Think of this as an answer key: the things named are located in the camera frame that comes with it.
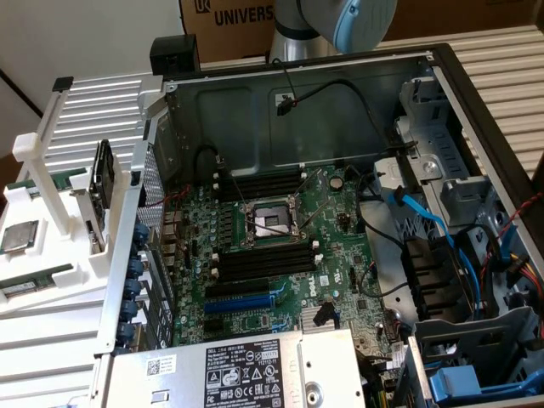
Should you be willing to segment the green RAM stick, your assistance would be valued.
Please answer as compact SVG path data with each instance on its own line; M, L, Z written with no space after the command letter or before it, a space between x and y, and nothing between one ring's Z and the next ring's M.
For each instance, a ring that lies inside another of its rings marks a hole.
M20 275L6 280L0 280L0 293L7 299L14 298L31 292L39 292L56 286L53 274L73 269L71 263L38 270L26 275Z
M70 181L70 177L80 175L80 174L85 174L86 172L87 172L87 169L85 167L81 167L81 168L67 170L64 172L53 174L52 180L56 190L57 191L71 190L72 184ZM41 195L39 192L39 189L36 187L36 184L32 179L27 179L24 181L15 182L15 183L7 185L8 190L16 190L19 188L25 188L31 198L36 198Z

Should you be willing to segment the CPU socket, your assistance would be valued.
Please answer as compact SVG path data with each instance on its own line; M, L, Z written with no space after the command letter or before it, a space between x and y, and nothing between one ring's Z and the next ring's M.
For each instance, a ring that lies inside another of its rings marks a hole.
M295 195L247 201L239 205L239 213L243 233L240 246L246 249L295 244L308 237L299 223Z

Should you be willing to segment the thin metal locking lever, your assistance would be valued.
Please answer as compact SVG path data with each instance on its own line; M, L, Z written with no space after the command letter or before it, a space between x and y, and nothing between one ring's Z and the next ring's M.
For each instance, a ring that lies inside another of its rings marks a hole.
M327 203L324 173L322 167L316 167L296 191L297 225L300 230L305 230Z
M237 181L237 178L236 176L234 175L234 173L232 171L229 171L229 175L230 175L230 178L232 180L232 183L233 185L235 186L240 198L241 198L241 202L243 203L243 212L244 213L247 213L247 201L242 193L242 190L241 190L241 187L239 186L239 183Z

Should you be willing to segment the long black expansion slot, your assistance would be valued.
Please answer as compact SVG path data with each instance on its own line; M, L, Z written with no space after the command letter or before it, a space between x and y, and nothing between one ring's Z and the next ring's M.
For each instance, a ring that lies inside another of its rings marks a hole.
M269 292L267 279L244 280L208 286L205 289L205 299L231 298Z

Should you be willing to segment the open grey PC case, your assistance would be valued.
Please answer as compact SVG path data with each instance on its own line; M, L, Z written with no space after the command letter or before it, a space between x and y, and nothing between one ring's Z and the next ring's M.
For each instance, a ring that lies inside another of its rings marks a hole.
M415 162L397 129L400 89L434 77L462 125L490 191L471 224L450 227L429 211ZM212 186L213 174L255 167L352 167L373 177L367 201L372 253L386 299L411 331L395 366L374 365L354 346L365 408L544 408L534 396L440 406L429 378L438 369L472 366L481 387L523 381L544 368L544 190L536 188L507 145L452 50L445 45L395 49L167 79L145 114L134 152L100 323L101 349L89 404L97 406L115 357L173 344L174 285L162 254L162 219L185 187ZM150 230L133 243L136 223ZM472 314L461 323L420 321L401 261L406 239L445 240L467 285ZM133 341L116 329L131 253L144 273L134 299Z

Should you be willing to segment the long blue expansion slot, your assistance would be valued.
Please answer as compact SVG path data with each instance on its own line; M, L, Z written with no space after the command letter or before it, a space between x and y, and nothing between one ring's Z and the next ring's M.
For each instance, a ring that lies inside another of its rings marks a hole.
M218 300L216 302L206 303L203 310L205 314L213 315L228 314L254 309L270 309L274 306L275 296L268 294Z

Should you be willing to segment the small silver heatsink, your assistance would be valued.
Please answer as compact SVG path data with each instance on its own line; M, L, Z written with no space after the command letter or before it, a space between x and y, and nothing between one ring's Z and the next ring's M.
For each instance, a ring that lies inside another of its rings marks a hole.
M328 320L322 326L317 326L314 323L314 317L317 315L319 310L320 310L320 306L311 307L311 308L303 308L301 310L300 327L304 333L308 334L308 333L316 333L316 332L329 332L329 331L335 330L334 320Z

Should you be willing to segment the printed brown cardboard box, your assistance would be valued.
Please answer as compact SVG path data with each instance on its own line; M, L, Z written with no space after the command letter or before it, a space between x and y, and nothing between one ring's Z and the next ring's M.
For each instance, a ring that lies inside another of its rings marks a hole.
M275 32L275 0L178 0L184 32L201 62L265 55Z

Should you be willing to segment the silver metal disk bay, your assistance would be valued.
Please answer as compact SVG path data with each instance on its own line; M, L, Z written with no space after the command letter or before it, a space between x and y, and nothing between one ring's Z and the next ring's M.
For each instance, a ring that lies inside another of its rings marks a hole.
M450 227L473 223L490 181L471 156L445 91L434 77L417 77L402 84L399 102L405 114L397 129L415 144L409 157L429 211Z

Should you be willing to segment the black plastic block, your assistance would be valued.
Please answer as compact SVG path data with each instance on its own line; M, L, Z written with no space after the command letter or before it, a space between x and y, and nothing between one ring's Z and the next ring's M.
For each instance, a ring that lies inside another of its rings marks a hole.
M151 45L149 57L153 75L165 79L201 71L194 34L156 38Z

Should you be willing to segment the white parts rack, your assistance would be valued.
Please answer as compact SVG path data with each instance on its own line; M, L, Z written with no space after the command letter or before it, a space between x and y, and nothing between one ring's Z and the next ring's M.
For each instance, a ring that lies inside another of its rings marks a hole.
M7 206L0 216L0 242L6 228L38 220L33 247L0 254L0 281L72 264L73 269L53 274L56 286L7 299L0 293L0 316L71 298L105 287L111 269L135 145L144 136L145 99L157 95L162 80L150 73L74 79L69 90L53 92L37 130L19 135L12 149L22 169L16 182L32 179L40 196L25 188L3 195ZM108 139L114 156L115 183L105 209L105 249L90 252L88 233L73 190L89 191L99 142ZM71 190L57 191L52 175L85 167L70 177Z

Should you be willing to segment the blue plastic drive caddy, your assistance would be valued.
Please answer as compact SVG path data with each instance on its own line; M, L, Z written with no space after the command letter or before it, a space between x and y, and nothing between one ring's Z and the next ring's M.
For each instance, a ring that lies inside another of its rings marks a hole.
M471 405L538 395L544 389L544 368L521 382L481 387L471 365L438 369L429 378L434 401L440 406Z

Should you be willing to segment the silver CPU chip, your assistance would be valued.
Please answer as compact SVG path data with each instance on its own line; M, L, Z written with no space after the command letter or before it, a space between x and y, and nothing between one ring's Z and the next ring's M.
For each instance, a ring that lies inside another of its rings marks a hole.
M38 220L14 224L5 229L0 242L0 254L23 251L36 241Z

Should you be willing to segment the plain brown cardboard box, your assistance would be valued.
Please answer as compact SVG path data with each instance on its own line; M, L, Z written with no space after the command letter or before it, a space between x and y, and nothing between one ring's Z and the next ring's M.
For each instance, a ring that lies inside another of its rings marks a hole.
M544 0L399 0L384 39L532 26Z

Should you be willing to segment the graphics card with metal bracket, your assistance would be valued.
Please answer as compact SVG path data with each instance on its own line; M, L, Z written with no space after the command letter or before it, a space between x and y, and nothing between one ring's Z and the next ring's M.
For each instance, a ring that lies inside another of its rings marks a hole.
M92 254L98 254L105 249L103 230L105 227L105 210L101 200L85 189L73 190L71 195L76 198L84 226L88 233Z

